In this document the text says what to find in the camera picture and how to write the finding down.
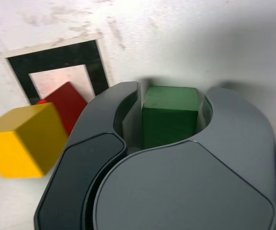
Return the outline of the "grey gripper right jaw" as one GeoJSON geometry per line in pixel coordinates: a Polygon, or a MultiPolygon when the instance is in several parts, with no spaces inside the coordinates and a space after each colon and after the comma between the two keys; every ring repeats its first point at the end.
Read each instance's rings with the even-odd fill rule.
{"type": "Polygon", "coordinates": [[[276,140],[234,91],[205,94],[209,124],[183,141],[127,156],[96,195],[96,230],[276,229],[276,140]]]}

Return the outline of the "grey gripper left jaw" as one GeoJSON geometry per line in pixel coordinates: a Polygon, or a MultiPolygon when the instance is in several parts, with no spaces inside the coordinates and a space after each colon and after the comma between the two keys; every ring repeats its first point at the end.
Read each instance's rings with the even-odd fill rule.
{"type": "Polygon", "coordinates": [[[139,83],[121,82],[84,108],[36,209],[35,229],[93,229],[97,190],[127,155],[122,122],[140,98],[139,83]]]}

